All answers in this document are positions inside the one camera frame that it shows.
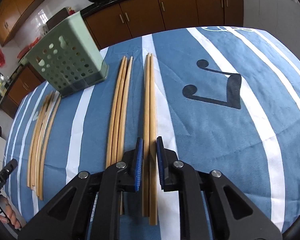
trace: finger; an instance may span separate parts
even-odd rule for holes
[[[8,219],[3,217],[2,215],[0,215],[0,221],[4,224],[7,224],[8,223]]]
[[[15,225],[17,222],[17,216],[15,214],[15,212],[12,214],[11,218],[10,218],[11,224]]]
[[[20,225],[20,222],[19,222],[18,219],[17,219],[16,224],[14,225],[14,227],[15,227],[15,229],[21,228],[21,225]]]

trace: black music note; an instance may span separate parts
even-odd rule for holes
[[[192,100],[202,101],[202,102],[221,105],[221,106],[227,106],[227,107],[231,107],[231,108],[235,108],[235,109],[241,109],[241,104],[240,104],[240,87],[241,87],[241,80],[242,80],[241,75],[238,73],[228,73],[228,72],[213,70],[213,69],[207,68],[208,65],[209,65],[209,62],[205,59],[201,59],[201,60],[197,61],[197,66],[203,70],[230,76],[230,77],[228,77],[227,88],[226,88],[227,101],[225,102],[225,101],[220,101],[220,100],[216,100],[216,99],[195,96],[194,94],[198,91],[198,89],[195,85],[185,86],[182,90],[182,94],[186,98],[189,98]]]

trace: cabinet handle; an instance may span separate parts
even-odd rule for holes
[[[122,18],[122,16],[121,16],[121,14],[119,14],[119,16],[120,16],[120,19],[121,19],[122,23],[124,23],[124,21],[123,21],[123,18]]]
[[[128,14],[125,13],[125,15],[126,15],[127,21],[129,22],[130,20],[129,20]]]

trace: basket hole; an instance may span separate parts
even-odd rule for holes
[[[60,41],[60,47],[63,48],[63,49],[66,49],[68,48],[68,45],[65,41],[65,39],[63,38],[63,36],[59,36],[59,41]]]

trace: wooden chopstick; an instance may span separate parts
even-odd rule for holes
[[[142,216],[149,216],[149,122],[150,122],[150,54],[146,57],[145,104],[143,121]]]
[[[122,105],[123,88],[126,79],[126,73],[127,73],[127,58],[124,59],[122,76],[121,76],[119,92],[118,92],[117,107],[115,109],[114,130],[113,130],[112,149],[111,149],[111,164],[117,162],[119,124],[120,124],[121,105]]]
[[[61,101],[61,95],[59,95],[58,100],[55,104],[55,107],[53,109],[51,118],[50,118],[50,122],[48,125],[48,129],[46,132],[46,137],[44,139],[44,144],[43,144],[43,151],[42,151],[42,156],[41,156],[41,160],[40,160],[40,174],[39,174],[39,186],[38,186],[38,194],[39,194],[39,199],[43,200],[43,169],[44,169],[44,160],[46,157],[46,152],[47,152],[47,147],[48,147],[48,141],[49,141],[49,137],[50,137],[50,133],[51,133],[51,129],[52,129],[52,124],[54,122],[54,118],[56,117],[56,113],[59,107]]]
[[[150,122],[149,122],[149,143],[150,143],[150,225],[157,224],[157,161],[156,161],[156,113],[155,113],[155,90],[154,90],[154,64],[153,54],[150,56]]]
[[[117,83],[115,85],[114,97],[112,102],[112,109],[111,109],[111,116],[110,116],[110,123],[109,123],[109,135],[108,135],[108,144],[107,144],[107,155],[106,155],[106,168],[111,165],[111,150],[112,150],[112,139],[113,139],[113,132],[114,132],[114,118],[115,118],[115,111],[117,108],[117,101],[118,101],[118,94],[119,94],[119,87],[121,83],[123,65],[125,61],[125,56],[123,56],[120,70],[118,74]]]
[[[118,149],[117,149],[117,162],[121,161],[123,157],[123,147],[124,147],[124,131],[126,127],[126,116],[127,116],[127,104],[128,104],[128,94],[130,85],[130,75],[132,68],[133,57],[130,57],[129,66],[127,69],[127,74],[124,82],[124,90],[122,96],[121,114],[120,114],[120,124],[118,133]]]

